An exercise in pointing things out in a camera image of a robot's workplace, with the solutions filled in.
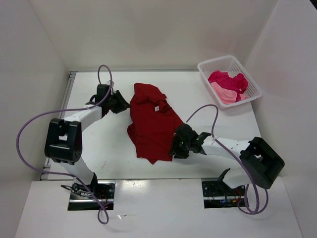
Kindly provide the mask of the dark red t-shirt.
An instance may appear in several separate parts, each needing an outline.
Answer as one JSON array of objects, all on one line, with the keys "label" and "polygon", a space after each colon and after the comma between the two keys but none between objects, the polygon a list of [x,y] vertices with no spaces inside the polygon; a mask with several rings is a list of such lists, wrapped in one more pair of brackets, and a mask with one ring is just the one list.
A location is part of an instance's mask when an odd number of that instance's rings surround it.
[{"label": "dark red t-shirt", "polygon": [[130,106],[132,123],[127,133],[135,146],[136,157],[151,164],[172,161],[169,152],[174,133],[183,121],[167,102],[167,96],[156,86],[135,83]]}]

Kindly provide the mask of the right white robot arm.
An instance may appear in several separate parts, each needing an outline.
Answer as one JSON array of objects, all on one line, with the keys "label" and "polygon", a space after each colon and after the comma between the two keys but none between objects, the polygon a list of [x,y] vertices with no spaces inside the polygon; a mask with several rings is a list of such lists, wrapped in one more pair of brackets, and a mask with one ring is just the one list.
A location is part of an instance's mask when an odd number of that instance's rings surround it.
[{"label": "right white robot arm", "polygon": [[188,124],[182,124],[174,134],[169,155],[186,159],[190,152],[238,159],[242,163],[239,168],[226,169],[217,179],[228,189],[252,183],[270,189],[285,166],[283,159],[260,137],[250,141],[233,140],[208,132],[197,134]]}]

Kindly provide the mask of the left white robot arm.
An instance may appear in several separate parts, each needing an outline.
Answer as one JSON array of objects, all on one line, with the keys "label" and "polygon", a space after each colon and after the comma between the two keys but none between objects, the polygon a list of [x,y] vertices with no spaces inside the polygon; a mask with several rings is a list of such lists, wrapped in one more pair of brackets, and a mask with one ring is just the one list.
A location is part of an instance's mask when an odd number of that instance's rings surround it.
[{"label": "left white robot arm", "polygon": [[82,132],[108,112],[118,114],[130,108],[121,93],[113,91],[109,84],[97,86],[97,93],[86,103],[83,110],[63,119],[52,119],[49,123],[45,143],[45,156],[60,164],[67,173],[73,175],[76,193],[90,191],[97,196],[104,188],[98,183],[82,158]]}]

